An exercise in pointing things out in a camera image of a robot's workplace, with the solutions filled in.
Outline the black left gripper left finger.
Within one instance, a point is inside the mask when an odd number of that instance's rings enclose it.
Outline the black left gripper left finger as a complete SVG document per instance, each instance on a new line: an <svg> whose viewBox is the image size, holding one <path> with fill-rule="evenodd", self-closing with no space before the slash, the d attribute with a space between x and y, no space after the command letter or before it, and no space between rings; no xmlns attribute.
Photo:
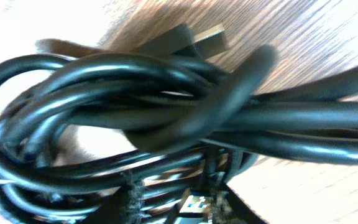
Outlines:
<svg viewBox="0 0 358 224"><path fill-rule="evenodd" d="M144 200L144 185L130 174L115 193L106 197L100 207L90 213L80 224L136 224L141 223Z"/></svg>

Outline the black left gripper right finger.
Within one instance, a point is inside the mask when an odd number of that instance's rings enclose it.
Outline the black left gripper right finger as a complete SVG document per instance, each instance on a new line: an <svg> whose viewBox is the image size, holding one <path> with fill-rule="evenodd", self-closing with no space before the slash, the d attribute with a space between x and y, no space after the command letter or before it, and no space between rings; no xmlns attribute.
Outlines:
<svg viewBox="0 0 358 224"><path fill-rule="evenodd" d="M226 184L212 190L211 220L223 224L267 224Z"/></svg>

